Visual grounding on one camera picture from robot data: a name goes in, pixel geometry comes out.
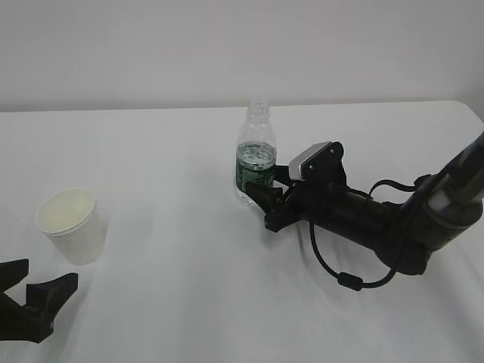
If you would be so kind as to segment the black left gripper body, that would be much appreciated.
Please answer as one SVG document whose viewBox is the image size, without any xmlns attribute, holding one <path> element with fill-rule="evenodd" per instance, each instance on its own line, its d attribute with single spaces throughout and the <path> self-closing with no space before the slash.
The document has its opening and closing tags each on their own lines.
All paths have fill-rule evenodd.
<svg viewBox="0 0 484 363">
<path fill-rule="evenodd" d="M 1 341 L 41 343 L 52 335 L 55 316 L 42 288 L 27 287 L 23 306 L 1 293 Z"/>
</svg>

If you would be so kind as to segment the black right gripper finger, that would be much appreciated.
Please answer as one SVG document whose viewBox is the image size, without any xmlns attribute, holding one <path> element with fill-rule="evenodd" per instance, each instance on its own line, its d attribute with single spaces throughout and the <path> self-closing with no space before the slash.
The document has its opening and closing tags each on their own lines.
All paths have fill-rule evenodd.
<svg viewBox="0 0 484 363">
<path fill-rule="evenodd" d="M 266 187 L 252 182 L 245 184 L 247 196 L 257 204 L 264 213 L 273 213 L 283 203 L 283 188 Z"/>
<path fill-rule="evenodd" d="M 289 176 L 288 166 L 275 165 L 274 177 L 276 182 L 279 182 L 285 186 L 291 186 L 293 184 L 293 181 Z"/>
</svg>

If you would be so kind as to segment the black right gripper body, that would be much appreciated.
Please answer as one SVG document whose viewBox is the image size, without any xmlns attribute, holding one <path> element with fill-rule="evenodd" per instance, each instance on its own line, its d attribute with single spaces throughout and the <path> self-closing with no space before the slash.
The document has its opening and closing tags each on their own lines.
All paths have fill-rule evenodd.
<svg viewBox="0 0 484 363">
<path fill-rule="evenodd" d="M 293 181 L 283 196 L 283 203 L 265 215 L 265 227 L 280 231 L 306 217 L 318 214 L 321 204 L 333 196 L 333 189 L 347 187 L 342 158 L 344 149 L 340 142 L 331 144 L 313 160 L 311 169 L 304 172 L 305 181 Z"/>
</svg>

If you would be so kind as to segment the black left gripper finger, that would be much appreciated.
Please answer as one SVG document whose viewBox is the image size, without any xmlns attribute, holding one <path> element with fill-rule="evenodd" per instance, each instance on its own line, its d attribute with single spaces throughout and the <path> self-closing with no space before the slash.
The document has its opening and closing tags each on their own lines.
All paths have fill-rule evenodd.
<svg viewBox="0 0 484 363">
<path fill-rule="evenodd" d="M 0 289 L 6 291 L 29 274 L 29 260 L 18 259 L 0 263 Z"/>
<path fill-rule="evenodd" d="M 42 314 L 57 314 L 77 291 L 79 275 L 69 273 L 51 281 L 27 284 L 26 305 Z"/>
</svg>

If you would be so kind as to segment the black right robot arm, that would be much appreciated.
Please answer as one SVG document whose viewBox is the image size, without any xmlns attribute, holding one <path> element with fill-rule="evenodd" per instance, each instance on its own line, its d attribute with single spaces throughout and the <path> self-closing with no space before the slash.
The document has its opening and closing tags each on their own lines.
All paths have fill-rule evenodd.
<svg viewBox="0 0 484 363">
<path fill-rule="evenodd" d="M 380 287 L 396 274 L 421 275 L 430 256 L 479 221 L 483 215 L 483 137 L 463 149 L 436 174 L 412 185 L 383 179 L 410 193 L 402 204 L 380 203 L 371 193 L 351 189 L 338 141 L 314 144 L 287 166 L 275 167 L 275 180 L 288 187 L 245 184 L 247 195 L 264 211 L 265 226 L 278 232 L 301 220 L 309 223 L 313 251 L 339 284 L 353 290 Z M 315 239 L 321 227 L 372 250 L 387 267 L 379 281 L 336 272 L 324 261 Z"/>
</svg>

